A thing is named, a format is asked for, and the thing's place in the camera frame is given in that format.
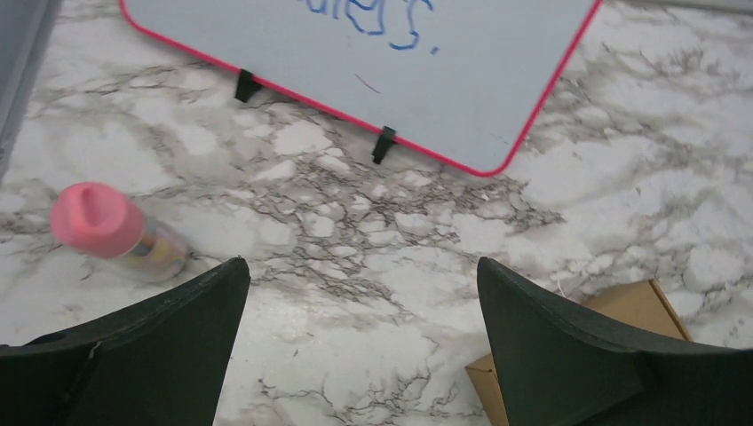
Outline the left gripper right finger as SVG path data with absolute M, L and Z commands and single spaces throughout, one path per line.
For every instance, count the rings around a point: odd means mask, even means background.
M 659 335 L 494 259 L 477 290 L 510 425 L 749 425 L 752 352 Z

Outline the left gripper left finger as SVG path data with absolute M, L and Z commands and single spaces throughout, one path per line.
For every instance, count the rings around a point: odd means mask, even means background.
M 250 288 L 234 257 L 76 327 L 1 349 L 4 425 L 210 425 Z

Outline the brown cardboard box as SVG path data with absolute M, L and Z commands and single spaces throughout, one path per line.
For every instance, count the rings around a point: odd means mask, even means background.
M 654 280 L 609 288 L 584 301 L 583 306 L 633 327 L 688 342 L 693 340 Z M 493 356 L 483 356 L 465 370 L 490 424 L 507 425 Z

